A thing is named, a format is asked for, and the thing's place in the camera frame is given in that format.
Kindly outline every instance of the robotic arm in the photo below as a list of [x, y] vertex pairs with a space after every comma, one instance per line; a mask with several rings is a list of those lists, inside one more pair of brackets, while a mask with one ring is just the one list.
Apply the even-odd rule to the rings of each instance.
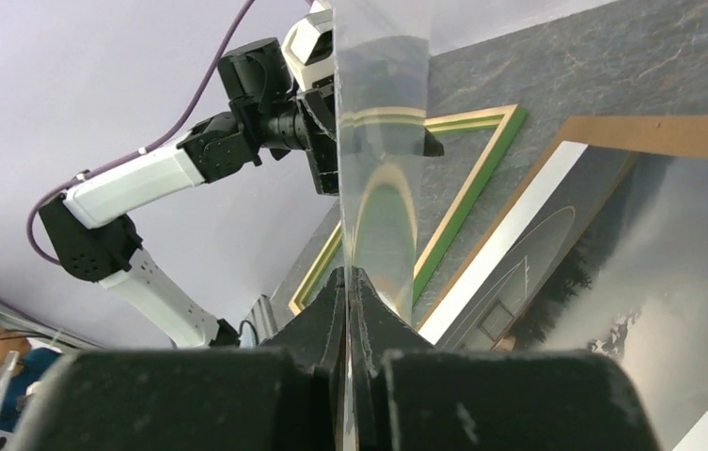
[[[217, 68], [228, 112], [70, 188], [39, 210], [63, 269], [116, 292], [178, 348], [238, 345], [233, 327], [160, 270], [127, 212], [223, 179], [246, 163], [259, 166], [261, 148], [277, 161], [291, 150], [305, 151], [316, 191], [337, 194], [332, 53], [332, 11], [316, 2], [283, 46], [263, 39], [224, 55]], [[426, 153], [442, 154], [428, 132]]]

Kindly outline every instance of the plastic sheet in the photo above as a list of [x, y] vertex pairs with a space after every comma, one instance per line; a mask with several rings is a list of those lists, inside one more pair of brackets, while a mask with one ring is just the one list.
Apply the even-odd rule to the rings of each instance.
[[345, 265], [364, 269], [382, 300], [407, 321], [417, 253], [430, 5], [335, 2]]

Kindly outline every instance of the person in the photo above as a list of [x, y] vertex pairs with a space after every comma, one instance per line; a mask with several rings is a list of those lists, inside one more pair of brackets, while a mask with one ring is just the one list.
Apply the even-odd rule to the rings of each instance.
[[12, 332], [0, 326], [0, 366], [8, 353], [19, 352], [19, 363], [13, 373], [0, 411], [0, 430], [13, 432], [21, 412], [19, 401], [26, 396], [27, 388], [40, 380], [43, 373], [57, 360], [60, 354], [48, 348], [34, 348], [29, 340], [20, 333]]

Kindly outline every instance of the blue shirt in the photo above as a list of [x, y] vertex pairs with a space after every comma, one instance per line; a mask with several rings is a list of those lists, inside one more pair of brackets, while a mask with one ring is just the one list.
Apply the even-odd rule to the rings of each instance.
[[21, 358], [22, 371], [10, 380], [8, 394], [0, 412], [0, 430], [12, 432], [22, 415], [18, 410], [20, 397], [25, 397], [27, 387], [40, 380], [43, 372], [57, 360], [60, 354], [48, 348], [35, 348]]

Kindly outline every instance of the wooden frame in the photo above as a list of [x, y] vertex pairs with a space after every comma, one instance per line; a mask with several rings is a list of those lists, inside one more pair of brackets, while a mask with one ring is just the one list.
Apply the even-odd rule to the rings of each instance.
[[[428, 284], [434, 270], [436, 270], [442, 257], [459, 232], [464, 219], [472, 210], [476, 199], [483, 191], [484, 186], [486, 186], [486, 182], [495, 171], [497, 163], [525, 120], [526, 114], [526, 110], [519, 105], [507, 105], [445, 117], [435, 117], [425, 121], [426, 127], [434, 134], [488, 129], [495, 129], [495, 132], [476, 160], [472, 170], [464, 180], [462, 188], [456, 194], [448, 211], [417, 260], [415, 265], [414, 302], [417, 301], [420, 292]], [[323, 276], [323, 272], [338, 251], [341, 241], [342, 230], [340, 223], [338, 223], [323, 245], [321, 252], [309, 267], [298, 289], [291, 296], [288, 307], [294, 315], [298, 315], [306, 306], [309, 293], [320, 281], [319, 279]]]
[[520, 186], [511, 195], [508, 202], [490, 224], [487, 231], [474, 246], [456, 273], [435, 300], [433, 306], [424, 315], [419, 324], [420, 333], [429, 338], [424, 331], [429, 319], [444, 302], [462, 275], [479, 254], [486, 242], [495, 234], [498, 226], [508, 215], [551, 155], [564, 142], [584, 145], [616, 148], [631, 152], [654, 153], [675, 157], [708, 159], [708, 116], [704, 117], [570, 117], [548, 146], [543, 156], [530, 169]]

